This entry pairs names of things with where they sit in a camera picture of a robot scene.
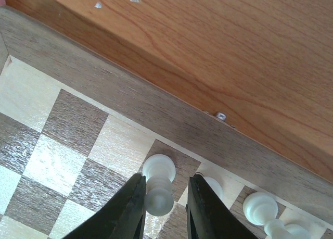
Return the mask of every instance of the light square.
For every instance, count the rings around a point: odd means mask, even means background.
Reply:
[[[41,132],[60,88],[46,74],[10,59],[0,75],[0,112]]]
[[[0,214],[4,214],[21,175],[0,165]]]
[[[95,212],[67,200],[49,237],[51,239],[63,238],[94,214]]]
[[[80,153],[41,135],[23,175],[68,196],[85,160]]]
[[[130,178],[138,172],[154,140],[146,133],[109,115],[89,158]]]
[[[7,216],[3,216],[0,221],[1,239],[47,239],[47,235],[34,230],[20,222]]]
[[[311,235],[311,239],[320,239],[324,235],[326,228],[318,224],[316,221],[312,221],[298,212],[286,208],[279,218],[285,225],[290,223],[296,223],[305,228]]]
[[[243,189],[244,184],[224,174],[223,170],[220,169],[219,167],[213,168],[204,163],[202,163],[199,166],[197,172],[200,172],[205,177],[211,177],[218,181],[223,190],[222,202],[228,209],[230,209],[233,203],[235,202],[237,196]],[[188,192],[188,187],[186,188],[186,190],[184,191],[184,193],[182,194],[182,196],[178,201],[178,203],[183,206],[186,206],[187,204],[187,192]]]

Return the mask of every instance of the wooden chessboard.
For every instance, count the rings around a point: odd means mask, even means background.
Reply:
[[[0,238],[62,238],[159,153],[176,165],[175,202],[147,214],[146,239],[187,238],[195,172],[220,182],[258,238],[242,211],[255,191],[275,197],[284,222],[332,238],[332,184],[9,8],[0,32]]]

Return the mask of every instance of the metal screw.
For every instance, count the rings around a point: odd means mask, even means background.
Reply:
[[[215,117],[218,119],[221,119],[222,121],[225,121],[227,119],[227,116],[225,114],[223,114],[222,112],[216,113]]]

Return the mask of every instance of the chessboard border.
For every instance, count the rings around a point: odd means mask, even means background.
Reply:
[[[0,34],[0,62],[12,55],[333,224],[332,183],[10,7],[0,8]]]
[[[9,56],[9,54],[7,51],[7,47],[5,45],[5,41],[3,40],[2,35],[0,33],[0,68],[1,68],[0,75],[2,72],[2,68],[4,67],[4,65],[7,61],[8,56]]]

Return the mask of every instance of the white chess piece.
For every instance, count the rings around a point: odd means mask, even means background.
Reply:
[[[173,207],[171,183],[176,176],[175,164],[168,156],[156,154],[146,160],[142,172],[147,180],[147,212],[153,216],[166,215]]]
[[[276,219],[276,201],[266,193],[249,195],[243,203],[245,217],[254,225],[263,225],[265,233],[272,239],[310,239],[309,232],[298,224],[284,225]]]
[[[210,188],[215,192],[215,194],[222,200],[223,198],[223,190],[217,180],[211,177],[203,177],[206,182],[209,184]]]

